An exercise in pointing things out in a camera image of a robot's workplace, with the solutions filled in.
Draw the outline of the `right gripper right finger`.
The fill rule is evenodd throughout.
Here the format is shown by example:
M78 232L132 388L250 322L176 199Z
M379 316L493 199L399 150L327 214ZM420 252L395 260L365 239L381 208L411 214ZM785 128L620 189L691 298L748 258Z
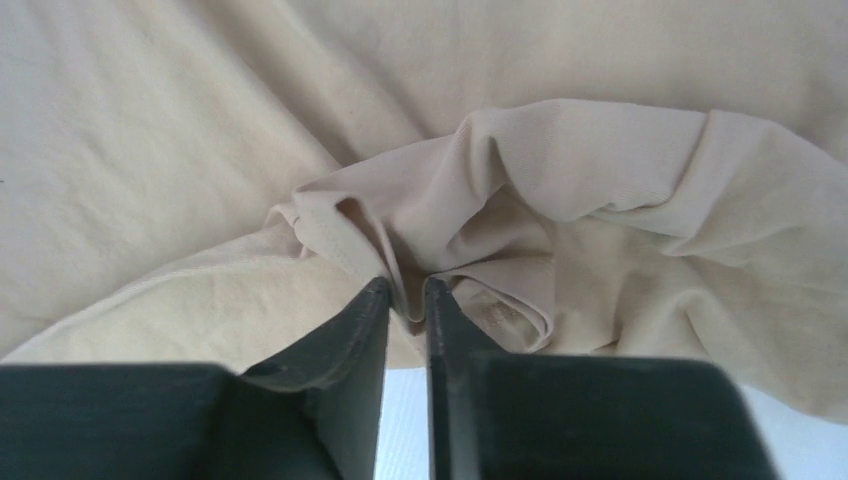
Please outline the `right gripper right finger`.
M425 286L434 479L774 479L712 364L510 353Z

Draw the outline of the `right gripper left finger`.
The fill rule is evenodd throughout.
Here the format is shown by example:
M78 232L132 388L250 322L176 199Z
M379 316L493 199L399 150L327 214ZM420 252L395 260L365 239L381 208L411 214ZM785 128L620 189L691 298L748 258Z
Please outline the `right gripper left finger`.
M370 479L391 290L235 373L210 363L1 370L5 479Z

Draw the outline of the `beige t shirt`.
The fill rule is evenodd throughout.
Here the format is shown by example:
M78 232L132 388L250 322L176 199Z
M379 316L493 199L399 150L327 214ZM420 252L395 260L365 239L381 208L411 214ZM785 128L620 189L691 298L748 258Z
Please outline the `beige t shirt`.
M5 1L1 359L710 360L847 419L843 1Z

